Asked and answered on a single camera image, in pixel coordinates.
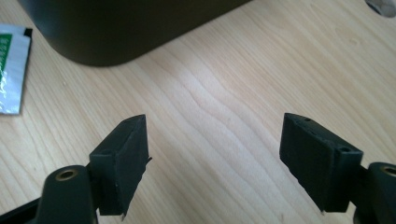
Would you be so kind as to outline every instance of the light wood surface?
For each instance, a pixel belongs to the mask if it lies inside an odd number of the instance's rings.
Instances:
[[[34,27],[16,1],[0,22]],[[396,162],[396,19],[363,0],[256,0],[123,65],[56,53],[35,28],[22,112],[0,116],[0,213],[146,114],[153,161],[123,223],[352,223],[321,214],[278,156],[285,112]],[[120,223],[120,217],[100,217]]]

